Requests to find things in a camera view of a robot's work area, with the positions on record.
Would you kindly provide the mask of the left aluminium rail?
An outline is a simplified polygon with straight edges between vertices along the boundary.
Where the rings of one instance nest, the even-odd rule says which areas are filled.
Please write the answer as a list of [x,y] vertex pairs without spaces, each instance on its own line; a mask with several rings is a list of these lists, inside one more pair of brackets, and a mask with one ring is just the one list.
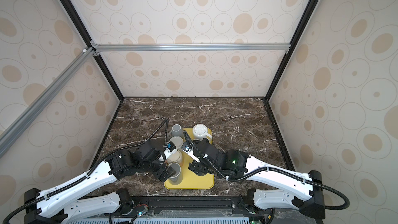
[[39,97],[1,135],[1,156],[32,124],[43,109],[57,96],[86,60],[92,57],[94,48],[87,47],[80,55],[39,95]]

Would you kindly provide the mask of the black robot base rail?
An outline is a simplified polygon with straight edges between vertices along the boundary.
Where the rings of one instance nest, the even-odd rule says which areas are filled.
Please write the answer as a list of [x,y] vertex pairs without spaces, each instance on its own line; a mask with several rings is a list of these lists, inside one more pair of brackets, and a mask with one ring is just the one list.
[[68,224],[321,224],[293,208],[260,209],[249,204],[248,196],[212,197],[131,197],[134,207],[148,205],[148,212],[138,218],[128,215],[100,214]]

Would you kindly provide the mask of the black mug white rim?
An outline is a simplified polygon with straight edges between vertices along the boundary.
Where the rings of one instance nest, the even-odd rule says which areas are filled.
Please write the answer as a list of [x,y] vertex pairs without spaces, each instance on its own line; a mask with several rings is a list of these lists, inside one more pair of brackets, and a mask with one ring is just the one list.
[[190,146],[191,149],[196,150],[198,149],[198,145],[201,143],[200,140],[191,140],[187,141],[187,144]]

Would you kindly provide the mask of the white ribbed mug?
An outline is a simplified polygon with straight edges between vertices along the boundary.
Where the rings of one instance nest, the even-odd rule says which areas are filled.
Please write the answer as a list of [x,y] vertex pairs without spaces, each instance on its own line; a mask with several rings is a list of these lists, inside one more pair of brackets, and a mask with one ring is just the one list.
[[202,141],[204,139],[207,139],[208,141],[212,140],[212,135],[207,126],[204,124],[196,124],[193,127],[192,132],[196,140],[199,141]]

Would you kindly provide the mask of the white mug upside down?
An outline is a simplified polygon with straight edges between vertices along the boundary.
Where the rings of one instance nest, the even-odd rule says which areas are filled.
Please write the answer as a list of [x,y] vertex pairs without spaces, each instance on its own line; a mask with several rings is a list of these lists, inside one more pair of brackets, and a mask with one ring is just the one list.
[[176,149],[181,149],[182,145],[184,144],[184,139],[180,136],[174,136],[170,139],[170,142],[176,146]]

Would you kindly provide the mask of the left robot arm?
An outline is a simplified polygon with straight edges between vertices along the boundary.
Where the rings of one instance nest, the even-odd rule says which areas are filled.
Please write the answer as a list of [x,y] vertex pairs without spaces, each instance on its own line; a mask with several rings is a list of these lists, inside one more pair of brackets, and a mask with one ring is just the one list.
[[34,188],[24,195],[26,224],[68,224],[87,217],[110,214],[128,215],[134,201],[127,189],[119,189],[102,197],[85,198],[94,190],[138,172],[150,172],[161,182],[175,170],[166,160],[177,151],[174,143],[164,145],[147,140],[131,152],[128,147],[109,152],[87,172],[53,188]]

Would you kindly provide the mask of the large grey mug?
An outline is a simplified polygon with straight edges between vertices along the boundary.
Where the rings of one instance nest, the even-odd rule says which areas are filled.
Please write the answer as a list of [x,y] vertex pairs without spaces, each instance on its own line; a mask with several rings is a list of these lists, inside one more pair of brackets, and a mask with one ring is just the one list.
[[178,185],[182,182],[183,176],[182,176],[182,168],[179,163],[173,162],[169,164],[169,168],[174,170],[174,173],[169,178],[169,182],[172,185]]

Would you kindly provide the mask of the back aluminium rail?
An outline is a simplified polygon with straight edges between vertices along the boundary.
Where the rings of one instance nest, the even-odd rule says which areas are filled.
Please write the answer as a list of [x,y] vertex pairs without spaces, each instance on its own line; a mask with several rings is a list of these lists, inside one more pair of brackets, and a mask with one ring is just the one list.
[[246,44],[94,44],[99,52],[156,52],[156,51],[256,51],[290,49],[289,43],[246,43]]

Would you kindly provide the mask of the green lit circuit board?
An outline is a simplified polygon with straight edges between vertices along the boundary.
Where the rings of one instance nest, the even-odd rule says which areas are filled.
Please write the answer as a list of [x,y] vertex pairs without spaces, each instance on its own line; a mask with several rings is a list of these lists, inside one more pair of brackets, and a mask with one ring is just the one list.
[[149,208],[148,205],[146,204],[139,204],[132,209],[132,215],[134,218],[141,217],[145,215],[148,212]]

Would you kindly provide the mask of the small grey mug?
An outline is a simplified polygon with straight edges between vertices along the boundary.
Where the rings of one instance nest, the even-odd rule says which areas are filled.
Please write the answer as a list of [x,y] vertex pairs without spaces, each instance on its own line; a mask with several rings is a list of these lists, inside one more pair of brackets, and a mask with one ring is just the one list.
[[168,138],[171,139],[172,137],[179,136],[184,138],[183,128],[179,124],[175,124],[172,126],[171,131],[168,133]]

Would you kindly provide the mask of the peach and cream mug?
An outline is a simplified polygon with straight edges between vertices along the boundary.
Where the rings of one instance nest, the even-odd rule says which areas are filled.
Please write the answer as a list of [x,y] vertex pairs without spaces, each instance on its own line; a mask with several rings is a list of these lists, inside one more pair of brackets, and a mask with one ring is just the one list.
[[167,164],[178,163],[181,167],[183,165],[183,154],[179,149],[174,150],[174,153],[167,159]]

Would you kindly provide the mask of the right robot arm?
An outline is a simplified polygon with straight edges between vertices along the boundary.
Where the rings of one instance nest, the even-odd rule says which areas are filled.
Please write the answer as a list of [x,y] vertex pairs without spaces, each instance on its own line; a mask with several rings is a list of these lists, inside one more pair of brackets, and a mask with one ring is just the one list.
[[299,173],[281,169],[242,151],[223,152],[205,141],[187,141],[182,150],[193,159],[189,170],[198,176],[214,174],[230,182],[251,180],[274,187],[270,192],[248,192],[249,204],[257,208],[293,208],[307,217],[325,219],[319,171]]

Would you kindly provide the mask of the aluminium rail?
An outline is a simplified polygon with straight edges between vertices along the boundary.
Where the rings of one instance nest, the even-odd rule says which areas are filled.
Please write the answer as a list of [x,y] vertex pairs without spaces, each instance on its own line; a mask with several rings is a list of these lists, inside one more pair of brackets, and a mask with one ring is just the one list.
[[99,52],[156,52],[156,51],[256,51],[290,49],[289,43],[246,43],[246,44],[94,44]]
[[39,97],[1,135],[1,156],[32,124],[43,109],[57,96],[86,60],[92,57],[94,48],[87,47],[80,55],[39,95]]

